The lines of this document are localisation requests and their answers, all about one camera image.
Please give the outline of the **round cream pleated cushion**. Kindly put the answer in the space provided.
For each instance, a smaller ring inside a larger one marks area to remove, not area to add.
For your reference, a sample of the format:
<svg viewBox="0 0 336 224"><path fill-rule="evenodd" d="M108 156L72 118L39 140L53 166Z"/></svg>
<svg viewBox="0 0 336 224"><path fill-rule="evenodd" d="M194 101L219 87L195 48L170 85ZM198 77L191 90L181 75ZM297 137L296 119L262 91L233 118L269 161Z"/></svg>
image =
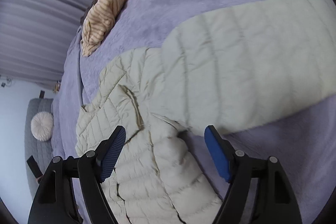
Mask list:
<svg viewBox="0 0 336 224"><path fill-rule="evenodd" d="M38 141L48 141L54 127L53 115L46 111L35 114L31 120L31 133Z"/></svg>

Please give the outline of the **lavender fleece bed blanket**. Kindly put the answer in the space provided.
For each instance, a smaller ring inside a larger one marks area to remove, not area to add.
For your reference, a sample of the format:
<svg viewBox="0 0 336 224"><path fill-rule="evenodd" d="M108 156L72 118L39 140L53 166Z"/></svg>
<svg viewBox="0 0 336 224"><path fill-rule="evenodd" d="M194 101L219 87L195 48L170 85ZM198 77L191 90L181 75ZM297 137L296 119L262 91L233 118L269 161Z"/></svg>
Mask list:
<svg viewBox="0 0 336 224"><path fill-rule="evenodd" d="M161 48L181 23L205 12L265 0L128 0L102 45L83 57L80 34L68 50L59 94L53 103L54 155L76 152L79 110L99 89L101 71L117 56L139 48ZM243 131L222 135L252 157L277 157L293 187L303 223L312 223L335 187L335 94L295 114ZM219 177L204 137L180 131L215 193L222 199L228 185Z"/></svg>

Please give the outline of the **grey pleated curtain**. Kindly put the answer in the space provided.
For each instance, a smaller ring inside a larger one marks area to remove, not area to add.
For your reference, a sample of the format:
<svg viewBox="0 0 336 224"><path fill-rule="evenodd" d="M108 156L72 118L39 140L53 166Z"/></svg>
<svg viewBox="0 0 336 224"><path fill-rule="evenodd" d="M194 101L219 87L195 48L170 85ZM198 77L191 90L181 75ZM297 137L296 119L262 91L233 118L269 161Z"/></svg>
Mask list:
<svg viewBox="0 0 336 224"><path fill-rule="evenodd" d="M1 0L1 75L60 80L80 18L93 0Z"/></svg>

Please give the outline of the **grey quilted headboard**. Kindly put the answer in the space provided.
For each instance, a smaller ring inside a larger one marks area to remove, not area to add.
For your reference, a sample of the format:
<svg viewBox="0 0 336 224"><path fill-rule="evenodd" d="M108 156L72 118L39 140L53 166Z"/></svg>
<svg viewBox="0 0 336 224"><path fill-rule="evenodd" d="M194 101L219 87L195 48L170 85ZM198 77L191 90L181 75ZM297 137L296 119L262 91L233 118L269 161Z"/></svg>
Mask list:
<svg viewBox="0 0 336 224"><path fill-rule="evenodd" d="M42 173L52 159L51 141L39 141L31 133L31 120L39 112L51 112L53 99L34 98L29 102L25 124L25 161L33 156Z"/></svg>

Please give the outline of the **striped beige fleece garment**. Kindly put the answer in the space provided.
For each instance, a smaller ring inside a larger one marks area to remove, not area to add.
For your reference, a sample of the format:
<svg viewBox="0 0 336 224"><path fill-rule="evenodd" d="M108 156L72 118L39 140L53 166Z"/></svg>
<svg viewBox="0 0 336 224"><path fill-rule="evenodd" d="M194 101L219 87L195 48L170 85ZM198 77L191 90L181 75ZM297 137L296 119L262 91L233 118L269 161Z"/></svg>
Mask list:
<svg viewBox="0 0 336 224"><path fill-rule="evenodd" d="M127 0L98 0L91 7L81 33L81 50L88 57L101 46L106 35L116 24L117 17Z"/></svg>

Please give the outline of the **beige quilted puffer jacket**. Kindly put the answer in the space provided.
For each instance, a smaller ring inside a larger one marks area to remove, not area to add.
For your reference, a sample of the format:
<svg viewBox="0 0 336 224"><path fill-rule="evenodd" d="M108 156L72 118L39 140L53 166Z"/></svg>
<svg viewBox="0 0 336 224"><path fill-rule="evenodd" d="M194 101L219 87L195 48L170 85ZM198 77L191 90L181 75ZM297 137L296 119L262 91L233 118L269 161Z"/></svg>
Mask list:
<svg viewBox="0 0 336 224"><path fill-rule="evenodd" d="M79 110L82 156L126 129L102 190L120 223L203 223L220 199L178 133L220 134L285 118L335 94L335 4L265 0L181 23L161 48L115 57Z"/></svg>

